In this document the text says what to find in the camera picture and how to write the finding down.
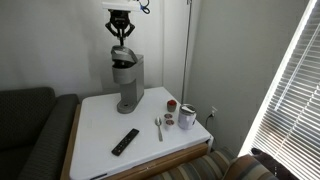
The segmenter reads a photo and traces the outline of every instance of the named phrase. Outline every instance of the spoon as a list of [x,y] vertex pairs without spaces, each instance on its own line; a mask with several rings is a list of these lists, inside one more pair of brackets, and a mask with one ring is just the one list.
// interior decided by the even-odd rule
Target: spoon
[[161,118],[160,117],[157,117],[156,120],[154,121],[155,124],[158,126],[159,128],[159,141],[162,141],[162,134],[161,134],[161,129],[160,129],[160,126],[161,126]]

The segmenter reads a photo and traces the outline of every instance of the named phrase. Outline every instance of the electrical outlet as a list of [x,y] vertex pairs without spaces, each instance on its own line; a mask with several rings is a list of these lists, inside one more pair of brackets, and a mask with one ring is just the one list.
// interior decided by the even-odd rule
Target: electrical outlet
[[212,110],[211,110],[211,115],[214,117],[216,115],[216,112],[218,112],[218,109],[211,106],[212,107]]

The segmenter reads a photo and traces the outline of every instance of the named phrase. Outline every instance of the single-serve coffee machine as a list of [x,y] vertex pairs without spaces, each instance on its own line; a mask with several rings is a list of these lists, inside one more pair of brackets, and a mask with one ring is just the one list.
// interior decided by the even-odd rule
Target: single-serve coffee machine
[[119,113],[134,111],[144,94],[143,56],[136,55],[125,46],[113,46],[111,50],[113,80],[120,84]]

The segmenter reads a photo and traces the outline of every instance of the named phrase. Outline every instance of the window blinds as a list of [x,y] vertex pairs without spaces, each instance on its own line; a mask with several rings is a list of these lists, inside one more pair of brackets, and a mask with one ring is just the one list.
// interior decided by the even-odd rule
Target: window blinds
[[320,179],[319,31],[320,0],[311,11],[251,144],[300,179]]

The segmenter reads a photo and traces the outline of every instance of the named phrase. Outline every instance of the black remote control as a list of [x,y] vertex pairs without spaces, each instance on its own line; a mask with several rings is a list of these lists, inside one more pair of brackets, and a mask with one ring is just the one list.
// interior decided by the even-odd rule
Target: black remote control
[[112,154],[120,156],[122,151],[130,144],[132,139],[136,137],[139,133],[139,130],[132,129],[121,141],[120,143],[111,151]]

